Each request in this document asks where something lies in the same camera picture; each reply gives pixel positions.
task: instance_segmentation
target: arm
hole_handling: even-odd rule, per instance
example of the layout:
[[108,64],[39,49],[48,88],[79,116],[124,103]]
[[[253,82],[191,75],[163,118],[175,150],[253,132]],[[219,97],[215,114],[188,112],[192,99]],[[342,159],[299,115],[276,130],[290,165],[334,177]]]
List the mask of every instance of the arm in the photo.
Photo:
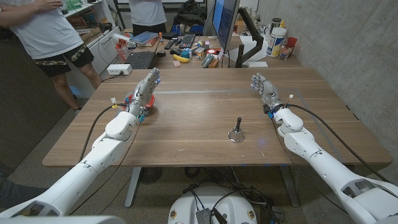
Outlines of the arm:
[[29,21],[35,14],[48,12],[62,6],[59,0],[35,0],[25,6],[0,5],[0,26],[10,27]]
[[127,103],[126,106],[130,107],[129,112],[120,112],[106,125],[105,132],[93,143],[91,151],[75,167],[43,194],[0,213],[0,220],[27,214],[65,216],[98,174],[126,152],[126,142],[132,136],[129,127],[139,124],[138,118],[144,109],[136,107],[148,104],[148,95],[153,93],[159,82],[159,70],[153,68],[137,85],[134,97]]
[[269,80],[257,74],[252,81],[252,87],[266,103],[264,108],[269,111],[270,118],[280,124],[278,133],[284,138],[286,148],[313,167],[355,223],[374,224],[398,214],[397,186],[351,172],[317,144],[313,134],[304,128],[303,120],[281,103]]

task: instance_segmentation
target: robotic arm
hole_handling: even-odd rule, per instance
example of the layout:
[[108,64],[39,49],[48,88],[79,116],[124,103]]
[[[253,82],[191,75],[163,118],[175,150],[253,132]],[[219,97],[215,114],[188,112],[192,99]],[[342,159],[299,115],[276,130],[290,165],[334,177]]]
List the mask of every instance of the robotic arm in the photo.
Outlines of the robotic arm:
[[304,128],[302,119],[284,107],[269,80],[257,73],[252,76],[252,81],[251,86],[259,91],[266,104],[265,111],[280,124],[278,133],[284,138],[286,147],[315,169],[357,224],[372,224],[397,217],[398,187],[351,172],[315,142],[311,132]]
[[110,121],[105,132],[93,143],[91,151],[46,192],[2,213],[1,218],[24,216],[64,216],[105,168],[118,160],[132,136],[130,126],[139,124],[147,114],[146,104],[160,83],[154,68],[126,99],[127,106]]

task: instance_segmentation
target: book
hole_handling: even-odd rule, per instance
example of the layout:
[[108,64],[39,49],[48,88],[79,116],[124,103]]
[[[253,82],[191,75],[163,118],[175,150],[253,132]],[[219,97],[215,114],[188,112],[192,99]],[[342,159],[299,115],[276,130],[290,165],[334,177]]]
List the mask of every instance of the book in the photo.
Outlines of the book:
[[149,40],[148,42],[146,42],[144,44],[137,44],[137,46],[140,46],[140,47],[153,47],[156,44],[158,39],[159,39],[159,37],[155,37],[152,40]]
[[150,40],[152,40],[155,37],[158,37],[159,35],[157,33],[154,32],[149,32],[149,31],[145,31],[135,37],[133,37],[131,39],[131,41],[137,43],[137,44],[144,44]]

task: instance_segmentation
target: keyboard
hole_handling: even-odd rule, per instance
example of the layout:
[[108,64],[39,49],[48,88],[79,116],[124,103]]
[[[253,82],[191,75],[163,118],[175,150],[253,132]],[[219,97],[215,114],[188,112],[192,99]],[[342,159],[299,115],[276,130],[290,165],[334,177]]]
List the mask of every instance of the keyboard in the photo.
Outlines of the keyboard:
[[182,39],[182,42],[179,46],[180,49],[191,48],[193,44],[193,40],[195,40],[195,34],[186,34]]
[[174,40],[170,40],[170,41],[167,43],[167,45],[164,47],[164,49],[168,50],[168,49],[172,48],[172,47],[173,47],[173,44],[174,44]]
[[148,69],[155,52],[135,52],[130,54],[125,64],[130,64],[132,69]]

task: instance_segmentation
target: white box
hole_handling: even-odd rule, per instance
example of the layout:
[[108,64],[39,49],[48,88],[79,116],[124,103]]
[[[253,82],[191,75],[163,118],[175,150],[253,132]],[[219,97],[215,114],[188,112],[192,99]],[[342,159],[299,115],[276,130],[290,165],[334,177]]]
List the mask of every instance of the white box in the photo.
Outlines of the white box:
[[107,71],[110,75],[119,75],[120,72],[123,72],[122,75],[130,75],[132,68],[130,64],[113,64],[107,68]]

